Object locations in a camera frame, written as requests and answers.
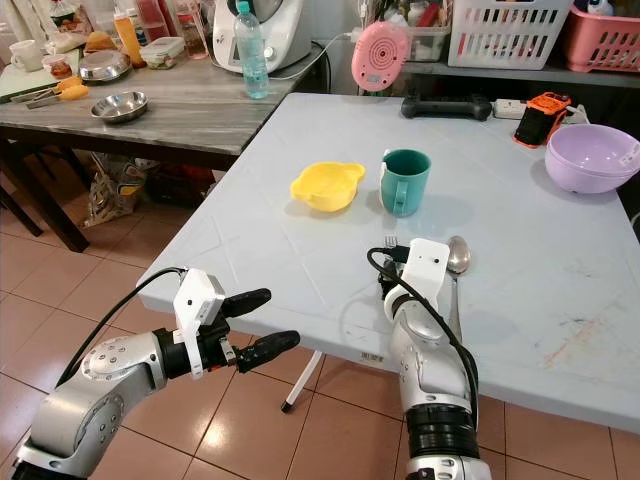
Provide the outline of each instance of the yellow plastic bowl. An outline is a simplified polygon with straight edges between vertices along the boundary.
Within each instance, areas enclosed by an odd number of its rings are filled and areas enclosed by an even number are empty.
[[[365,172],[358,163],[314,163],[293,181],[291,196],[316,210],[335,212],[351,203]]]

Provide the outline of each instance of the lilac plastic bowl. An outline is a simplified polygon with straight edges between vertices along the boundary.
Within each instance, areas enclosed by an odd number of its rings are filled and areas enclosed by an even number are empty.
[[[603,125],[569,125],[551,136],[545,165],[565,190],[604,193],[640,171],[640,142]]]

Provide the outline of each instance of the orange bottle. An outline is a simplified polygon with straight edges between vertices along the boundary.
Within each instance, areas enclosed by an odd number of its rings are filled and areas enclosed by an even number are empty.
[[[122,45],[131,58],[133,68],[146,67],[147,62],[145,62],[140,55],[140,44],[136,37],[136,30],[133,28],[133,24],[129,17],[127,17],[127,14],[116,9],[116,13],[113,15],[113,24],[120,36]]]

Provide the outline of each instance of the pink fan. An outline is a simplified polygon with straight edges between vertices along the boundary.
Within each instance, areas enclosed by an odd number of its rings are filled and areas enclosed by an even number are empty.
[[[409,53],[404,28],[389,22],[369,25],[356,42],[351,73],[364,90],[379,92],[391,85]]]

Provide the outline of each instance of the white basket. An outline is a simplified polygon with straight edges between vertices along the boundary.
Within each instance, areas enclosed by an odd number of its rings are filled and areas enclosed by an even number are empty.
[[[456,0],[452,67],[540,70],[573,0]]]
[[[451,27],[408,27],[411,41],[408,62],[437,62],[447,43]]]

